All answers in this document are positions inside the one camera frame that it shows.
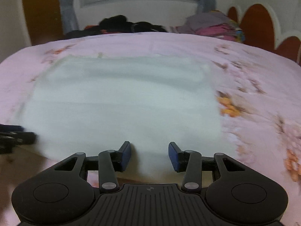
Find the orange wall decoration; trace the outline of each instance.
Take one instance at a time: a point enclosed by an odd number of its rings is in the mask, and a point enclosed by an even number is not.
[[[232,20],[238,21],[235,7],[229,9],[228,16]],[[291,36],[286,38],[281,45],[275,49],[273,21],[263,5],[254,4],[249,7],[241,20],[240,27],[245,33],[246,40],[244,43],[246,45],[259,47],[297,62],[301,41],[296,36]]]

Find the blue gripper pad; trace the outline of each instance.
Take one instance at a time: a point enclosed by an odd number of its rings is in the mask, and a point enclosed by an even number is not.
[[[170,158],[171,164],[173,165],[173,169],[176,172],[179,172],[180,169],[179,155],[171,143],[168,145],[168,156]]]
[[[122,152],[122,158],[121,158],[121,167],[122,171],[125,171],[128,162],[131,158],[131,143],[129,141],[124,142],[124,144],[120,147],[118,152]]]

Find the pink bedsheet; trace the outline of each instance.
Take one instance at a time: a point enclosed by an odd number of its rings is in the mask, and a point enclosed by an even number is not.
[[[281,184],[289,196],[282,223],[301,223],[301,68],[262,49],[189,34],[110,34],[25,48],[0,64],[0,123],[8,124],[35,79],[67,55],[202,57],[212,62],[225,139],[241,162]],[[10,196],[55,162],[22,148],[0,156],[0,225],[19,222]],[[89,177],[94,184],[96,177]]]

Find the white cloth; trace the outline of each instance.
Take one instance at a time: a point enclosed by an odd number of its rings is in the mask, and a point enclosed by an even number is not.
[[[38,134],[35,150],[55,160],[130,141],[135,151],[124,176],[172,182],[171,141],[204,156],[235,155],[221,142],[209,71],[205,60],[175,56],[69,56],[39,77],[20,124]]]

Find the circular pad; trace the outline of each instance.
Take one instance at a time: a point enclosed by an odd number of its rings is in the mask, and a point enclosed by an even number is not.
[[[266,198],[266,191],[255,184],[239,184],[232,189],[233,197],[243,203],[255,204]]]
[[[33,195],[40,202],[53,203],[64,199],[68,193],[69,190],[65,185],[52,182],[37,187]]]

